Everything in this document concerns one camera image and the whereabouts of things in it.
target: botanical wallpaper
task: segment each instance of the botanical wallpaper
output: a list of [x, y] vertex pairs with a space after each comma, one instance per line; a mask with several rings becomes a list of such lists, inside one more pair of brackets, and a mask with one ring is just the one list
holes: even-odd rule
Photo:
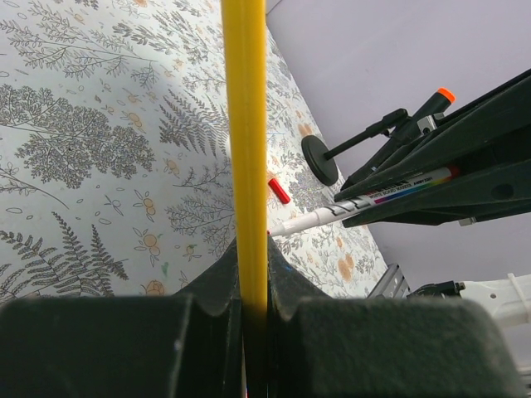
[[[235, 235], [220, 4], [0, 2], [0, 302], [173, 294]], [[342, 184], [311, 174], [320, 133], [268, 37], [269, 222]], [[386, 266], [367, 227], [278, 238], [325, 293], [365, 296]]]

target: black mount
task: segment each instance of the black mount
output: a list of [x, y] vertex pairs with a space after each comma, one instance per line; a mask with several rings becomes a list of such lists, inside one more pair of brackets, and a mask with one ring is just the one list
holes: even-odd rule
[[334, 199], [345, 201], [411, 176], [455, 166], [460, 176], [373, 206], [343, 222], [377, 221], [437, 226], [488, 221], [531, 211], [531, 70], [442, 119], [398, 146], [368, 176], [349, 178]]
[[326, 144], [314, 135], [304, 137], [301, 147], [304, 158], [308, 163], [312, 173], [327, 187], [334, 185], [339, 178], [338, 167], [335, 164], [334, 157], [362, 141], [383, 134], [389, 137], [389, 130], [399, 123], [407, 120], [407, 111], [397, 109], [390, 114], [385, 115], [382, 120], [367, 127], [362, 133], [352, 137], [350, 140], [338, 145], [335, 148], [328, 149]]

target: white plastic part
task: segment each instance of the white plastic part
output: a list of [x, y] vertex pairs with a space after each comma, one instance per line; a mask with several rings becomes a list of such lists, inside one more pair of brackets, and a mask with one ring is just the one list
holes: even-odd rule
[[486, 282], [463, 282], [463, 299], [483, 306], [502, 327], [531, 323], [531, 274]]

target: white marker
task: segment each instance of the white marker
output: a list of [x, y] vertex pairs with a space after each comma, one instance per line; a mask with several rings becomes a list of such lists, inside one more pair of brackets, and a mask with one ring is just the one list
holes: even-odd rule
[[348, 201], [339, 201], [325, 207], [320, 207], [293, 220], [284, 221], [278, 226], [271, 228], [269, 235], [291, 235], [315, 226], [324, 226], [330, 222], [341, 221], [360, 213], [366, 208], [404, 197], [410, 193], [418, 192], [421, 189], [433, 187], [443, 182], [448, 182], [458, 175], [459, 170], [456, 167], [438, 168], [433, 172], [427, 172], [409, 180], [397, 182], [390, 187], [372, 191]]

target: tree print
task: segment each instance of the tree print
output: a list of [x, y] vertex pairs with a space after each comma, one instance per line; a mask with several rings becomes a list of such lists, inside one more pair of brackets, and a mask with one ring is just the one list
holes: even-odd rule
[[85, 7], [92, 7], [95, 10], [98, 9], [98, 0], [75, 0], [76, 4], [80, 4]]
[[53, 11], [49, 5], [30, 2], [29, 11], [40, 22], [32, 32], [30, 27], [21, 27], [17, 22], [2, 21], [0, 30], [9, 36], [19, 56], [26, 66], [33, 69], [61, 70], [65, 77], [77, 80], [92, 76], [96, 69], [103, 68], [107, 75], [116, 77], [129, 70], [129, 63], [144, 63], [130, 71], [131, 77], [145, 88], [157, 81], [158, 74], [153, 69], [153, 60], [146, 60], [134, 53], [133, 47], [123, 37], [108, 36], [102, 32], [89, 30], [88, 34], [73, 26], [68, 17]]
[[128, 279], [123, 261], [114, 261], [94, 225], [91, 249], [86, 249], [63, 218], [52, 214], [61, 229], [63, 250], [44, 248], [42, 238], [34, 241], [32, 235], [24, 239], [21, 233], [0, 231], [0, 240], [15, 250], [21, 260], [18, 268], [12, 264], [0, 266], [0, 280], [6, 271], [16, 269], [0, 284], [0, 303], [41, 295], [42, 291], [61, 296], [113, 296], [111, 278]]
[[178, 147], [192, 149], [197, 153], [207, 154], [207, 145], [216, 156], [219, 151], [227, 155], [225, 148], [228, 133], [228, 117], [226, 111], [215, 105], [208, 97], [208, 105], [195, 95], [188, 93], [191, 98], [178, 95], [168, 90], [164, 96], [168, 106], [160, 105], [165, 119], [160, 119], [160, 141], [175, 143]]
[[231, 164], [228, 159], [213, 167], [203, 167], [202, 173], [191, 167], [183, 181], [174, 185], [188, 189], [181, 203], [166, 208], [175, 232], [181, 235], [201, 234], [210, 245], [210, 254], [221, 257], [234, 236], [234, 206], [232, 204]]
[[46, 196], [55, 199], [68, 209], [68, 206], [61, 199], [54, 197], [52, 194], [17, 178], [19, 170], [20, 169], [18, 167], [14, 167], [11, 162], [7, 162], [6, 166], [3, 166], [0, 163], [0, 193], [18, 193], [19, 195], [24, 195], [27, 197], [32, 193], [41, 192]]
[[328, 202], [323, 194], [323, 186], [309, 170], [296, 172], [295, 180], [290, 182], [290, 192], [293, 192], [293, 203], [300, 211], [313, 211]]
[[137, 173], [137, 165], [151, 171], [148, 140], [130, 127], [112, 129], [108, 122], [99, 110], [72, 106], [49, 89], [0, 87], [0, 125], [30, 132], [15, 154], [44, 183], [79, 188], [93, 167], [127, 179]]

